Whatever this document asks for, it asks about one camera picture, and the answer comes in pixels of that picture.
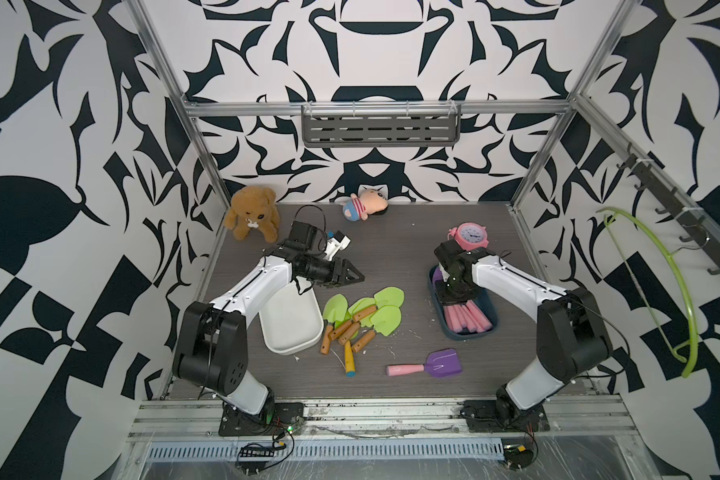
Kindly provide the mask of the purple square scoop pink handle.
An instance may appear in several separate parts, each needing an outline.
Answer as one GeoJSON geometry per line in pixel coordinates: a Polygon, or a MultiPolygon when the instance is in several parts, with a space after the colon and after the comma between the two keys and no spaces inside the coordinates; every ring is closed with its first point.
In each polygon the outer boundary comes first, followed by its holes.
{"type": "Polygon", "coordinates": [[[458,318],[458,314],[454,310],[455,305],[445,305],[444,316],[448,325],[448,328],[454,333],[460,333],[462,331],[462,325],[458,318]]]}

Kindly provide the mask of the purple pointed shovel pink handle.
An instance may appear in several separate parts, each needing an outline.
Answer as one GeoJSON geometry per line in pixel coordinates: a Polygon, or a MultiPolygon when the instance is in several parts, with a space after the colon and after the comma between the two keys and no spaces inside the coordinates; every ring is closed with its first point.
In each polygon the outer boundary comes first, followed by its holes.
{"type": "Polygon", "coordinates": [[[478,332],[487,332],[493,328],[493,324],[488,320],[483,311],[475,304],[474,301],[467,303],[467,309],[477,326],[478,332]]]}

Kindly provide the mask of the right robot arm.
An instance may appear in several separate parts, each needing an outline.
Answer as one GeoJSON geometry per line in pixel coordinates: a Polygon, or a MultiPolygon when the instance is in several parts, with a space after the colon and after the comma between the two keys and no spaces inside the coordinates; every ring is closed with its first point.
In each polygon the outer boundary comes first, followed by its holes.
{"type": "Polygon", "coordinates": [[[467,251],[454,240],[438,245],[434,254],[441,278],[432,287],[453,332],[485,333],[493,326],[476,303],[484,292],[535,322],[535,357],[498,389],[491,421],[508,428],[530,420],[545,400],[612,356],[606,321],[589,290],[549,284],[484,247],[467,251]]]}

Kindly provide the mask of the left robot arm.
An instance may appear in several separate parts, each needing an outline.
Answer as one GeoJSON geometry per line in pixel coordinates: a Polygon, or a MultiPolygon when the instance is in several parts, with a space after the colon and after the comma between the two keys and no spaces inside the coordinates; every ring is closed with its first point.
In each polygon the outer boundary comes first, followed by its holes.
{"type": "Polygon", "coordinates": [[[350,238],[340,231],[324,234],[325,248],[314,251],[319,232],[314,225],[293,221],[289,236],[265,250],[240,282],[209,303],[190,304],[181,322],[173,375],[219,394],[242,413],[273,413],[274,395],[248,371],[247,327],[276,294],[300,279],[312,287],[365,280],[351,261],[338,256],[350,238]]]}

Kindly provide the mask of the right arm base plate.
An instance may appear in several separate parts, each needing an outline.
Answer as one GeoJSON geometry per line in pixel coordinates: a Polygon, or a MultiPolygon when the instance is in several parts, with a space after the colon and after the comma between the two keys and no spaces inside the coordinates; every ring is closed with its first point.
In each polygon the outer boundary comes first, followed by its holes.
{"type": "Polygon", "coordinates": [[[546,432],[550,430],[543,405],[518,410],[506,399],[466,400],[459,416],[472,433],[546,432]]]}

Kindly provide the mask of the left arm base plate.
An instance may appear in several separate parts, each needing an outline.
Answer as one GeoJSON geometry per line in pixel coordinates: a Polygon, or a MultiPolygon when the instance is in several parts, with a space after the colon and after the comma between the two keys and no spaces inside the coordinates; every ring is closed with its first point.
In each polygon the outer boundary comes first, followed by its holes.
{"type": "Polygon", "coordinates": [[[301,402],[275,402],[257,415],[244,413],[229,403],[223,405],[218,428],[220,437],[265,436],[279,429],[298,429],[305,405],[301,402]]]}

